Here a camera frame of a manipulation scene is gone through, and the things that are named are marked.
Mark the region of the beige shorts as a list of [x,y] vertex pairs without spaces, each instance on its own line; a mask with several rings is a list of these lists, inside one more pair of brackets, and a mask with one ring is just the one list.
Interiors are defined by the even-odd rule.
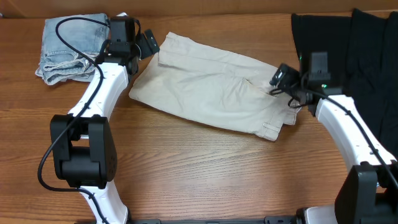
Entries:
[[191,121],[275,141],[294,125],[289,95],[272,96],[277,67],[169,32],[129,92],[133,100]]

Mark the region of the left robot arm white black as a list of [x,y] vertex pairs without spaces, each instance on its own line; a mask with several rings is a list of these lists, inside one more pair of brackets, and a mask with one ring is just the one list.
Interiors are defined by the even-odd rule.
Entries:
[[139,71],[139,61],[159,52],[150,29],[119,14],[104,23],[109,28],[96,59],[95,74],[79,103],[50,122],[52,143],[43,155],[37,179],[54,192],[82,194],[97,223],[132,223],[114,177],[118,159],[109,119],[115,104]]

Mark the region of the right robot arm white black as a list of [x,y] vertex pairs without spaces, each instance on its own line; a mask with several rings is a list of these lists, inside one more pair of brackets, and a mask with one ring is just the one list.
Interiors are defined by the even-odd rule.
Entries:
[[279,65],[270,80],[272,95],[288,94],[296,108],[307,106],[340,150],[348,175],[334,204],[300,208],[293,216],[265,217],[265,223],[397,224],[397,159],[376,139],[354,99],[330,87],[328,54],[310,56],[307,72]]

